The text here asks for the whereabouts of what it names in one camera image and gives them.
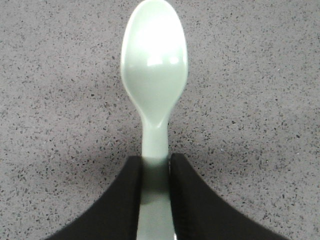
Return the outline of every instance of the plastic spoon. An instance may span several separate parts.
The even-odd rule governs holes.
[[[185,35],[164,0],[133,11],[122,43],[121,77],[142,121],[143,180],[138,240],[172,240],[168,184],[168,120],[187,82]]]

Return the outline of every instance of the black holder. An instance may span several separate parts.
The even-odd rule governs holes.
[[[183,154],[173,154],[169,163],[171,209],[178,240],[286,240],[220,198]],[[83,215],[47,240],[135,240],[142,166],[141,157],[129,157],[107,191]]]

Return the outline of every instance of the spoon neck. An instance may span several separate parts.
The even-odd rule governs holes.
[[[163,162],[168,157],[168,123],[155,125],[142,123],[142,157],[153,163]]]

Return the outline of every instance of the light green spoon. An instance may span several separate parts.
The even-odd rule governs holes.
[[[133,11],[123,37],[120,66],[143,130],[137,240],[172,240],[168,120],[187,82],[188,59],[182,25],[169,3],[145,0]]]

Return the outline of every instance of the speckled countertop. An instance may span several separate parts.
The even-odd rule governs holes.
[[[138,2],[0,2],[1,240],[61,229],[140,154],[119,74]],[[169,2],[189,55],[170,152],[255,221],[319,240],[320,2]]]

